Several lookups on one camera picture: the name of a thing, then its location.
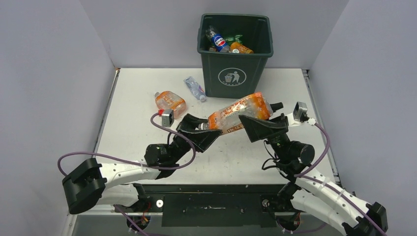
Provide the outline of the Pepsi bottle blue label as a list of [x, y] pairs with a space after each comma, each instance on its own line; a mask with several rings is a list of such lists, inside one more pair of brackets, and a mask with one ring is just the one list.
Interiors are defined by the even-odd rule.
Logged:
[[214, 26], [209, 26], [205, 31], [207, 39], [215, 46], [218, 52], [230, 53], [231, 48]]

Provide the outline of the crushed orange bottle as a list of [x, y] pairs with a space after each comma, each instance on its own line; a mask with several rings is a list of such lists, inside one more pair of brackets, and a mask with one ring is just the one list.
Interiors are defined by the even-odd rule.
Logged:
[[212, 113], [207, 121], [198, 125], [199, 130], [219, 129], [223, 135], [243, 129], [239, 116], [245, 115], [266, 120], [273, 114], [271, 105], [261, 92], [245, 96], [232, 105]]
[[174, 118], [181, 117], [187, 110], [187, 104], [185, 100], [172, 91], [156, 92], [154, 97], [158, 109], [173, 110]]

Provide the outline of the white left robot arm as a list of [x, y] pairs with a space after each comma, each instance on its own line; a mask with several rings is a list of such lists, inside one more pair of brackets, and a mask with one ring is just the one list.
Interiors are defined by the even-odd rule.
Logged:
[[205, 119], [186, 114], [176, 130], [151, 124], [173, 135], [171, 142], [150, 144], [142, 161], [129, 161], [96, 152], [72, 152], [58, 159], [62, 186], [70, 214], [84, 213], [96, 205], [120, 205], [135, 212], [147, 204], [139, 180], [167, 178], [189, 166], [197, 153], [206, 151], [222, 135], [220, 129], [200, 128]]

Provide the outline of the green plastic bottle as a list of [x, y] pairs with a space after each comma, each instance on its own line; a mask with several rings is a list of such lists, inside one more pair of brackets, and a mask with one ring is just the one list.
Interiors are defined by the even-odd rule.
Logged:
[[236, 35], [232, 35], [232, 36], [226, 36], [224, 39], [228, 43], [228, 45], [232, 45], [234, 42], [237, 42], [239, 44], [243, 44], [242, 37], [243, 37], [243, 35], [236, 34]]

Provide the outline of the orange tea bottle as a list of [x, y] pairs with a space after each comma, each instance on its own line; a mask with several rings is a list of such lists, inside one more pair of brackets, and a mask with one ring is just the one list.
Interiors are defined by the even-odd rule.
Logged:
[[250, 48], [244, 46], [243, 44], [235, 41], [230, 45], [230, 49], [232, 53], [239, 53], [239, 54], [253, 54], [254, 51]]

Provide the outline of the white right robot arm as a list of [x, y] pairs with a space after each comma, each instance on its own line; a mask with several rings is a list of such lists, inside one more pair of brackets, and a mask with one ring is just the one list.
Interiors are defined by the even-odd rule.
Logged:
[[[240, 115], [239, 119], [251, 142], [262, 140], [274, 151], [270, 160], [288, 183], [278, 193], [283, 210], [308, 213], [332, 226], [344, 236], [385, 236], [387, 211], [380, 203], [368, 203], [347, 192], [316, 168], [329, 150], [329, 138], [317, 121], [307, 115], [306, 105], [298, 102], [291, 114], [271, 120]], [[309, 124], [327, 138], [319, 159], [314, 160], [312, 145], [290, 141], [290, 127]]]

